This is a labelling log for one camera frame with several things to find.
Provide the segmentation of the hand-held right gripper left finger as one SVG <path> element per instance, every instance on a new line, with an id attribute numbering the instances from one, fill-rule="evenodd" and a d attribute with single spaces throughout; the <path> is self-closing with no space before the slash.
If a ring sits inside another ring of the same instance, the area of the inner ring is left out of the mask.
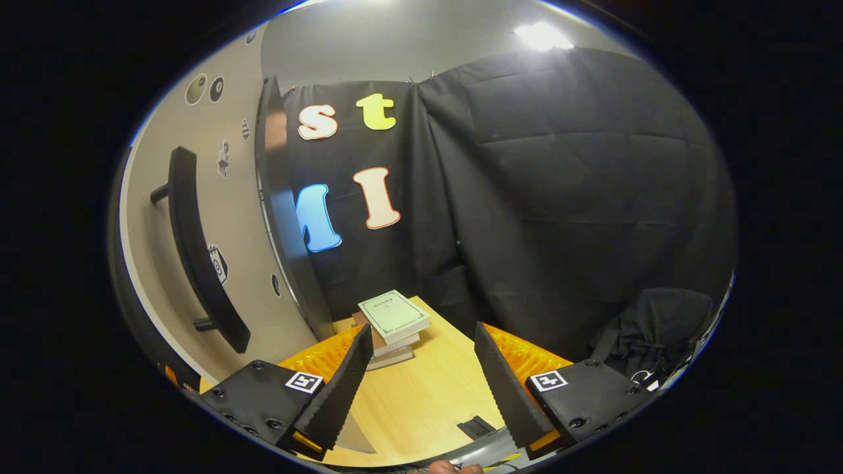
<path id="1" fill-rule="evenodd" d="M 372 356 L 371 326 L 364 324 L 286 363 L 253 360 L 198 395 L 198 403 L 254 439 L 323 461 L 345 426 Z"/>

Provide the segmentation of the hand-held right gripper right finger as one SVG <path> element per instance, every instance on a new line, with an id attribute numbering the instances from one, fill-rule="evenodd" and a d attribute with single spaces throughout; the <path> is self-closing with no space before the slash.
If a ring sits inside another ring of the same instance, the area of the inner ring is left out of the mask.
<path id="1" fill-rule="evenodd" d="M 484 322 L 476 326 L 474 351 L 515 447 L 531 459 L 604 434 L 655 396 L 602 353 L 572 363 Z"/>

